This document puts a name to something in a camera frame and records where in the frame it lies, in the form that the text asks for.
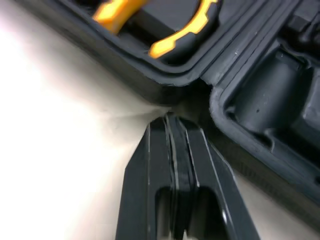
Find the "tool case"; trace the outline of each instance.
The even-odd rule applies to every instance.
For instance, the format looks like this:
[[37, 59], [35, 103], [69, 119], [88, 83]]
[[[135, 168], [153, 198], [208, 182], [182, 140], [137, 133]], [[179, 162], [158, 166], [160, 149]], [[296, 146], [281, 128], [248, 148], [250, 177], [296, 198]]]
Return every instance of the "tool case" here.
[[[220, 1], [205, 37], [169, 60], [151, 57], [152, 43], [187, 24], [201, 2], [145, 5], [118, 35], [93, 19], [98, 0], [16, 2], [152, 103], [175, 105], [205, 84], [209, 111], [198, 121], [212, 143], [233, 168], [320, 231], [320, 1]], [[174, 19], [172, 11], [185, 8], [175, 24], [155, 11]]]

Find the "yellow and black tool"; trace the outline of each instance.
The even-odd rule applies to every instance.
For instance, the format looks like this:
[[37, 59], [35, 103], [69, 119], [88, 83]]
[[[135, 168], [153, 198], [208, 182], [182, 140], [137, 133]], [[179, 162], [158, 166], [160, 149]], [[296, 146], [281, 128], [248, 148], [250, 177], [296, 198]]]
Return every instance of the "yellow and black tool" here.
[[[201, 0], [190, 22], [181, 30], [152, 44], [149, 56], [169, 60], [192, 49], [218, 20], [220, 1]], [[117, 34], [126, 21], [147, 2], [148, 0], [111, 0], [100, 5], [93, 19], [111, 33]]]

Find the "table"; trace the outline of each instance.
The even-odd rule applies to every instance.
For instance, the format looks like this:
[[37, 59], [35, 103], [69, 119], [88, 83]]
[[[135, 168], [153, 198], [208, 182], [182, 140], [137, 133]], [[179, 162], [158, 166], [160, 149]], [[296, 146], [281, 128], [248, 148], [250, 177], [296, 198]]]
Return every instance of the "table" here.
[[[124, 169], [168, 109], [0, 1], [0, 239], [113, 240]], [[262, 240], [320, 236], [236, 176]]]

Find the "molded compartment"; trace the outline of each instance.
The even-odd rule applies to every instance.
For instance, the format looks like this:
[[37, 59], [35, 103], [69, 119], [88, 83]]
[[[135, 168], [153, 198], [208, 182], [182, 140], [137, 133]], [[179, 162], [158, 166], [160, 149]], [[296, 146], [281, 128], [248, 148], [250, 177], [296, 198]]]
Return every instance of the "molded compartment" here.
[[215, 73], [224, 59], [203, 75], [214, 85], [210, 115], [217, 127], [206, 130], [234, 168], [320, 231], [319, 49], [292, 44], [295, 14], [222, 77]]
[[[92, 0], [93, 6], [83, 4], [84, 0], [16, 1], [86, 50], [145, 99], [164, 105], [176, 104], [188, 96], [210, 65], [221, 57], [228, 55], [232, 64], [252, 41], [281, 28], [300, 2], [224, 0], [219, 23], [206, 40], [178, 64], [166, 64], [149, 57], [150, 43], [137, 37], [141, 34], [138, 30], [130, 30], [134, 16], [118, 36], [95, 22], [91, 16], [97, 8], [96, 0]], [[234, 46], [237, 46], [236, 57], [231, 50]], [[229, 63], [224, 66], [225, 71], [231, 66]]]

